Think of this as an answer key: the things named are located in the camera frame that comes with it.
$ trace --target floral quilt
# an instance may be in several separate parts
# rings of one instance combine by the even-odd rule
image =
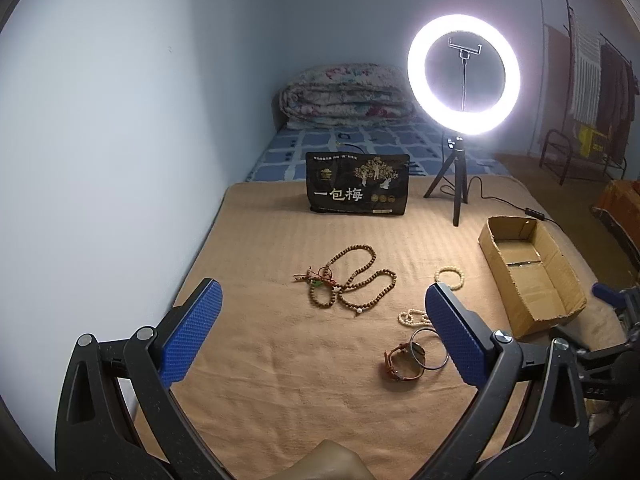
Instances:
[[[290,130],[395,124],[414,116],[404,72],[374,63],[305,70],[280,93],[280,109]]]

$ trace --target blue checkered bed sheet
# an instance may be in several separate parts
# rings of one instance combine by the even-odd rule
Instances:
[[[280,130],[262,154],[247,181],[274,182],[305,180],[306,152],[359,152],[381,155],[409,155],[409,173],[436,175],[442,166],[440,139],[442,133],[421,118],[394,126],[352,126],[309,130]],[[501,174],[509,171],[492,154],[477,146],[471,137],[465,139],[466,168],[469,175]],[[445,157],[450,150],[444,147]],[[447,174],[453,174],[452,168]]]

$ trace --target pearl necklace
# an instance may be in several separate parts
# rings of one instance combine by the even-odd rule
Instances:
[[[369,263],[357,269],[343,285],[341,285],[340,283],[337,283],[333,279],[333,275],[331,273],[330,267],[335,262],[337,262],[341,257],[343,257],[345,254],[349,253],[350,251],[356,251],[358,249],[365,250],[369,254],[371,254],[371,259]],[[366,280],[363,280],[358,283],[351,283],[358,274],[363,273],[365,270],[369,269],[369,267],[373,265],[373,262],[376,261],[376,257],[377,257],[377,254],[376,254],[376,251],[373,250],[373,247],[364,245],[364,244],[352,245],[350,247],[347,247],[345,250],[341,251],[340,253],[336,254],[333,258],[331,258],[327,262],[327,264],[324,267],[319,269],[317,273],[313,273],[311,271],[311,268],[309,268],[306,274],[297,274],[294,276],[294,278],[297,281],[305,281],[309,284],[309,298],[311,299],[311,302],[316,306],[319,306],[321,308],[329,308],[336,301],[340,301],[344,306],[350,308],[351,310],[354,310],[356,314],[362,314],[364,311],[369,310],[370,308],[375,306],[384,296],[386,296],[391,291],[392,288],[396,286],[396,274],[395,272],[389,269],[377,270],[371,276],[369,276]],[[369,303],[357,304],[357,303],[351,303],[350,301],[344,299],[343,294],[345,292],[348,292],[350,290],[357,290],[358,288],[362,288],[363,286],[369,285],[369,283],[371,283],[378,276],[381,276],[383,274],[391,278],[391,283],[387,285],[373,300],[369,301]],[[316,298],[316,288],[318,288],[318,286],[322,284],[331,287],[331,298],[327,303],[322,303],[321,301],[318,300],[318,298]]]
[[[436,273],[433,279],[436,282],[440,281],[440,274],[442,272],[455,272],[458,276],[460,276],[460,282],[456,285],[450,286],[451,290],[460,290],[462,286],[465,284],[465,273],[462,272],[462,269],[455,266],[445,266],[440,267],[436,270]],[[414,320],[414,316],[420,316],[418,320]],[[431,320],[427,316],[427,313],[423,310],[418,310],[417,308],[410,308],[406,312],[400,312],[398,314],[398,323],[404,326],[427,326],[433,328]]]

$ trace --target mini tripod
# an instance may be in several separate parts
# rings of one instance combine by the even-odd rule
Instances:
[[[462,60],[462,106],[460,107],[461,111],[466,111],[466,62],[471,57],[471,54],[475,54],[476,56],[480,55],[482,51],[482,45],[478,45],[478,49],[467,48],[466,46],[461,46],[454,44],[449,38],[449,46],[451,48],[456,48],[460,52],[460,59]],[[458,227],[460,223],[460,204],[464,202],[468,203],[467,196],[467,179],[466,179],[466,152],[465,145],[462,137],[456,136],[454,140],[449,139],[449,147],[453,150],[449,155],[449,158],[444,161],[442,168],[438,172],[436,178],[429,186],[429,189],[424,194],[425,198],[430,197],[431,193],[436,186],[444,177],[444,174],[447,173],[447,170],[454,165],[454,170],[456,172],[455,184],[454,184],[454,199],[453,199],[453,225]]]

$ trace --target cardboard box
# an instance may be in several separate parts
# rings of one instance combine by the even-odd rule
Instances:
[[[542,222],[493,216],[478,241],[516,338],[567,323],[586,306],[578,277]]]

